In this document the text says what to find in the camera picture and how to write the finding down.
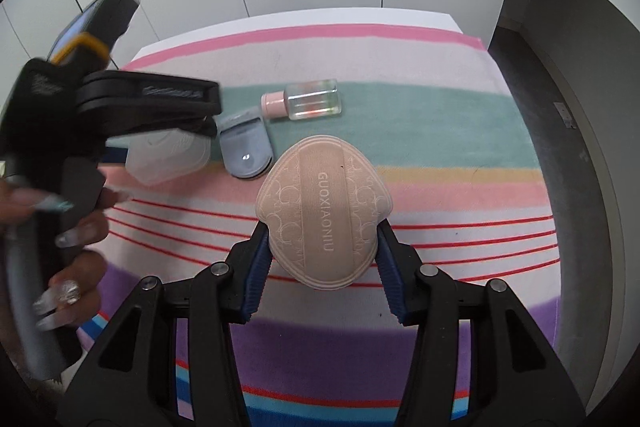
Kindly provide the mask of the beige heart-shaped powder puff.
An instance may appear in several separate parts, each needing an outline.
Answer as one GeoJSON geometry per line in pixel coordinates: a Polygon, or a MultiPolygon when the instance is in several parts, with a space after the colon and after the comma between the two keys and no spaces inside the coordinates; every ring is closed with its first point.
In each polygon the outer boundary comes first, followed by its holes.
{"type": "Polygon", "coordinates": [[[392,195],[369,159],[324,134],[291,146],[256,198],[273,258],[317,291],[352,285],[370,268],[378,225],[392,210],[392,195]]]}

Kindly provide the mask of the grey-blue small case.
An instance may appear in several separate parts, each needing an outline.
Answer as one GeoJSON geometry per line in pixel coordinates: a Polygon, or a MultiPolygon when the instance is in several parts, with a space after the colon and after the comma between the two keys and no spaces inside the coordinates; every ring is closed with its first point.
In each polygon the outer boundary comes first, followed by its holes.
{"type": "Polygon", "coordinates": [[[224,169],[248,180],[264,174],[273,162],[273,149],[260,108],[215,118],[224,169]]]}

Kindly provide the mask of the clear bottle with pink cap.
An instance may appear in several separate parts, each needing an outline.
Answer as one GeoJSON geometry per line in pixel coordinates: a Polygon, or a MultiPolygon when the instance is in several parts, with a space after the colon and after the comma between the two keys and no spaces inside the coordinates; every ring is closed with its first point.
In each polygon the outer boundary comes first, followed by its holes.
{"type": "Polygon", "coordinates": [[[260,109],[266,119],[298,121],[340,115],[342,100],[335,80],[316,80],[263,94],[260,109]]]}

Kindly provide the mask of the clear plastic puff case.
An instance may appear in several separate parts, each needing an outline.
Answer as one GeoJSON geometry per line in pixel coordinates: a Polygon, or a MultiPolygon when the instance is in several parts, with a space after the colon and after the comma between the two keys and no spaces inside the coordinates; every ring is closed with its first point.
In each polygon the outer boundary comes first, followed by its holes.
{"type": "Polygon", "coordinates": [[[129,141],[125,169],[143,185],[161,184],[205,167],[211,148],[208,136],[178,129],[137,134],[129,141]]]}

